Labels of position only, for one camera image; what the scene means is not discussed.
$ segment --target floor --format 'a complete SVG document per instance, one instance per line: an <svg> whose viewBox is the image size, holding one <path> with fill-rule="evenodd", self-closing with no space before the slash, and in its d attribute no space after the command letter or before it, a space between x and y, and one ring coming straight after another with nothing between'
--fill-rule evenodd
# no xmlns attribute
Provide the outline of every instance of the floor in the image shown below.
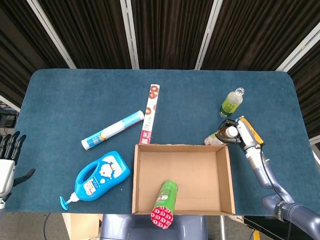
<svg viewBox="0 0 320 240"><path fill-rule="evenodd" d="M46 213L6 213L0 221L0 239L4 240L43 240L43 226ZM207 217L208 237L220 240L220 217ZM53 213L49 216L45 227L47 240L67 240L68 233L62 215ZM227 240L248 240L252 230L247 226L225 218ZM261 240L270 240L262 236Z"/></svg>

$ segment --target small bottle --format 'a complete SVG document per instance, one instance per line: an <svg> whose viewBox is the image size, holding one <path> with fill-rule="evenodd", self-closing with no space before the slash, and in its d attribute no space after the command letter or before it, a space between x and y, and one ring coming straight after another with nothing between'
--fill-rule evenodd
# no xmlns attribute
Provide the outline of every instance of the small bottle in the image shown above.
<svg viewBox="0 0 320 240"><path fill-rule="evenodd" d="M220 135L225 139L235 139L238 136L238 130L234 126L225 126L215 133L211 134L204 140L205 145L227 145L227 143L220 141L217 137Z"/></svg>
<svg viewBox="0 0 320 240"><path fill-rule="evenodd" d="M231 114L233 114L237 107L239 107L239 105L242 103L242 95L244 93L245 90L242 87L239 87L235 91L230 92L222 103L222 106L220 107L220 116L224 118L231 116Z"/></svg>

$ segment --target black curtain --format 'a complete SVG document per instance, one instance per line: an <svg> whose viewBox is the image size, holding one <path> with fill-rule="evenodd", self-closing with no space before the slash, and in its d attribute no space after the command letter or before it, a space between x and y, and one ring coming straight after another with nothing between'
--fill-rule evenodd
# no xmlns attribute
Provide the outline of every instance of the black curtain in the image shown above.
<svg viewBox="0 0 320 240"><path fill-rule="evenodd" d="M77 68L132 68L119 0L39 3Z"/></svg>
<svg viewBox="0 0 320 240"><path fill-rule="evenodd" d="M0 3L0 63L0 95L18 107L36 70L68 67L24 0Z"/></svg>
<svg viewBox="0 0 320 240"><path fill-rule="evenodd" d="M202 69L275 70L319 22L319 0L224 0Z"/></svg>
<svg viewBox="0 0 320 240"><path fill-rule="evenodd" d="M309 138L320 135L320 41L288 72L299 99Z"/></svg>
<svg viewBox="0 0 320 240"><path fill-rule="evenodd" d="M141 69L194 69L213 0L132 0Z"/></svg>

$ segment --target table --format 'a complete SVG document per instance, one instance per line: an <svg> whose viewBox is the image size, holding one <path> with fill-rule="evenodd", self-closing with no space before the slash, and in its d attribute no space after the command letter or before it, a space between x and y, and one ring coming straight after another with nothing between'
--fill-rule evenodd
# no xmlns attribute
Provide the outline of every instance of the table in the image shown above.
<svg viewBox="0 0 320 240"><path fill-rule="evenodd" d="M292 79L277 71L46 69L30 80L16 130L26 134L16 176L36 172L12 191L10 212L64 212L59 196L74 191L79 171L116 150L133 171L142 124L88 151L81 140L146 108L150 84L160 92L151 143L201 145L224 120L218 110L230 91L245 90L232 117L245 115L265 141L264 153L294 199L320 213L320 177ZM239 146L229 146L237 215L264 216L260 187ZM130 214L133 175L70 213Z"/></svg>

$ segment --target bottle handle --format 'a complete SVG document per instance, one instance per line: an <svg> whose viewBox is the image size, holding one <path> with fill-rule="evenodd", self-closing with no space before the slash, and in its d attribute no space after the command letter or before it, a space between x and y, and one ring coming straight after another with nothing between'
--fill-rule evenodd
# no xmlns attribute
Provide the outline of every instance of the bottle handle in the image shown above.
<svg viewBox="0 0 320 240"><path fill-rule="evenodd" d="M93 161L91 163L89 163L87 166L84 167L84 169L82 169L78 176L76 177L75 179L75 182L79 185L82 185L84 184L84 177L87 175L87 173L92 170L93 168L95 168L95 170L93 171L93 173L91 174L91 176L88 178L90 179L94 174L95 174L95 171L97 169L97 167L99 166L99 163L97 161Z"/></svg>

